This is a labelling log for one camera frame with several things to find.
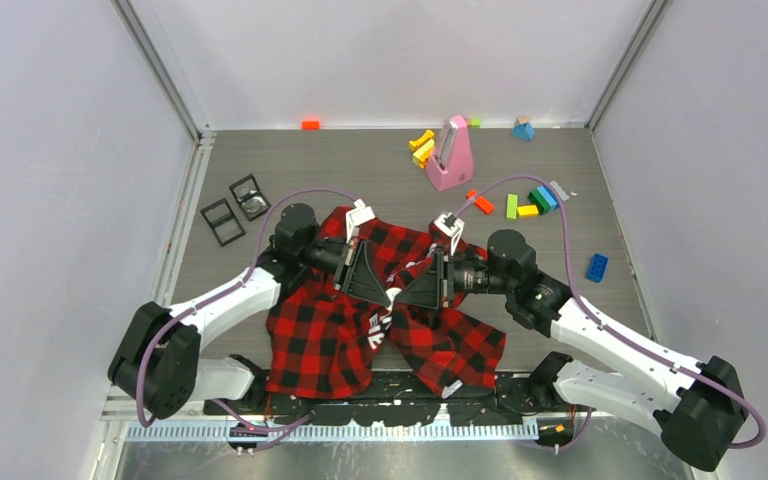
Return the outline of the blue wooden block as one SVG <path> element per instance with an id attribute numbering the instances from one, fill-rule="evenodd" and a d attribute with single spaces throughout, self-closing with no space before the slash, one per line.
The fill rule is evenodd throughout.
<path id="1" fill-rule="evenodd" d="M 518 117 L 511 129 L 512 136 L 525 141 L 532 141 L 535 137 L 535 134 L 536 130 L 528 116 Z"/>

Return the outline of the stacked colourful bricks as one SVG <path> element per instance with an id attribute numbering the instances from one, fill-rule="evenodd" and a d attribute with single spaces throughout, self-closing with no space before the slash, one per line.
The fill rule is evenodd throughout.
<path id="1" fill-rule="evenodd" d="M 555 181 L 549 187 L 541 185 L 528 193 L 528 200 L 536 206 L 539 215 L 558 210 L 559 205 L 568 199 L 569 195 Z"/>

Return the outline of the red black plaid shirt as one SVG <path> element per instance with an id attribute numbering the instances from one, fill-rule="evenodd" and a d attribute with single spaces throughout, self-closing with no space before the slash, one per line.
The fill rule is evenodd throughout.
<path id="1" fill-rule="evenodd" d="M 405 288 L 432 266 L 432 247 L 450 237 L 433 222 L 427 231 L 373 219 L 359 227 L 376 277 L 385 288 Z M 298 288 L 269 310 L 272 361 L 266 391 L 310 399 L 343 399 L 365 390 L 381 347 L 392 344 L 434 394 L 472 385 L 492 388 L 506 334 L 457 308 L 396 304 L 393 310 L 339 292 L 334 274 L 306 273 Z"/>

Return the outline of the orange block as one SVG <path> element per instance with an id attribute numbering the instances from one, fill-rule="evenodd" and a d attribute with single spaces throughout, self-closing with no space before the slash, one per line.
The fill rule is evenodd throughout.
<path id="1" fill-rule="evenodd" d="M 321 128 L 321 122 L 315 118 L 304 119 L 301 122 L 301 128 L 303 130 L 318 130 Z"/>

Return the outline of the pink metronome box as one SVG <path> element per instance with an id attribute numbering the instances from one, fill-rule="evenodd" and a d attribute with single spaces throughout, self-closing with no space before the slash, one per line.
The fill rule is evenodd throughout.
<path id="1" fill-rule="evenodd" d="M 474 160 L 469 127 L 463 116 L 456 115 L 443 122 L 425 170 L 437 191 L 459 187 L 472 179 Z"/>

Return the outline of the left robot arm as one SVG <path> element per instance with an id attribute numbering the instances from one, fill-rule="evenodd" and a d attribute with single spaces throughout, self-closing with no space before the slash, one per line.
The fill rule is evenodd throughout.
<path id="1" fill-rule="evenodd" d="M 205 346 L 249 317 L 290 296 L 307 273 L 331 274 L 339 292 L 391 308 L 395 290 L 373 272 L 362 226 L 375 220 L 373 209 L 357 199 L 338 215 L 341 235 L 320 237 L 313 209 L 304 203 L 284 208 L 267 248 L 254 263 L 213 290 L 169 307 L 150 301 L 137 309 L 108 369 L 110 381 L 136 402 L 139 423 L 148 427 L 176 414 L 189 401 L 227 399 L 240 412 L 258 412 L 265 385 L 251 368 L 229 358 L 207 360 Z"/>

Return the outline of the black display box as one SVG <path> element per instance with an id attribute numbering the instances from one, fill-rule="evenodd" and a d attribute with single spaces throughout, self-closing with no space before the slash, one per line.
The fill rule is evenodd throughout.
<path id="1" fill-rule="evenodd" d="M 229 186 L 229 191 L 249 222 L 264 216 L 271 203 L 260 189 L 254 174 L 249 174 Z"/>
<path id="2" fill-rule="evenodd" d="M 199 210 L 220 247 L 244 237 L 246 231 L 227 199 L 222 198 Z"/>

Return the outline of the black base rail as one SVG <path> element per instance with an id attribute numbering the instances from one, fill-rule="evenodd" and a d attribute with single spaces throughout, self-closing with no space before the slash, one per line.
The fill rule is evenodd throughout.
<path id="1" fill-rule="evenodd" d="M 302 417 L 318 426 L 425 426 L 443 418 L 454 427 L 508 426 L 543 416 L 567 426 L 587 412 L 585 406 L 565 403 L 537 386 L 527 372 L 503 372 L 495 376 L 492 387 L 462 385 L 441 398 L 413 373 L 381 370 L 373 373 L 364 390 L 339 399 L 269 393 L 262 373 L 242 399 L 224 404 L 241 416 L 280 426 Z"/>

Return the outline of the orange red brick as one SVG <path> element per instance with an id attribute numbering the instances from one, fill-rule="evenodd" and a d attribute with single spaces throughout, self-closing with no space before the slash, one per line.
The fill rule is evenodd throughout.
<path id="1" fill-rule="evenodd" d="M 476 190 L 470 190 L 466 194 L 466 199 L 471 201 L 485 215 L 491 215 L 495 210 L 494 204 L 484 196 L 480 196 Z"/>

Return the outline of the yellow toy blocks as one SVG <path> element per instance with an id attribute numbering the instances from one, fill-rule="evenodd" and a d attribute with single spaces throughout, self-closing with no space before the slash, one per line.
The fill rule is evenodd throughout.
<path id="1" fill-rule="evenodd" d="M 410 140 L 408 147 L 412 153 L 412 162 L 421 169 L 427 165 L 435 146 L 435 133 L 426 130 L 419 138 Z"/>

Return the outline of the blue lego brick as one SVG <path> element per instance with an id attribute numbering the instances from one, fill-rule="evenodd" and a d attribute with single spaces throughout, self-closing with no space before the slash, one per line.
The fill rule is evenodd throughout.
<path id="1" fill-rule="evenodd" d="M 609 258 L 600 253 L 594 253 L 590 259 L 585 278 L 594 283 L 603 281 L 609 265 Z"/>

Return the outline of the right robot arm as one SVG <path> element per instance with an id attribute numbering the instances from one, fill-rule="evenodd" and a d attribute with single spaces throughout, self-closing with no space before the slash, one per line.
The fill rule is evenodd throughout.
<path id="1" fill-rule="evenodd" d="M 735 367 L 680 354 L 599 311 L 541 271 L 536 252 L 511 229 L 493 232 L 484 259 L 447 255 L 406 287 L 388 290 L 394 305 L 437 309 L 459 293 L 499 294 L 515 322 L 575 347 L 608 366 L 594 369 L 552 352 L 532 371 L 531 397 L 544 410 L 563 403 L 593 407 L 658 436 L 691 467 L 712 472 L 750 415 Z"/>

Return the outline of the green yellow small bricks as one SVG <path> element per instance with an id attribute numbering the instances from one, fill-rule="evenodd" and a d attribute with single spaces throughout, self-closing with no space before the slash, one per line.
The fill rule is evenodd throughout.
<path id="1" fill-rule="evenodd" d="M 534 204 L 519 204 L 519 196 L 508 194 L 506 197 L 505 218 L 514 221 L 521 218 L 533 218 L 540 215 L 539 209 Z"/>

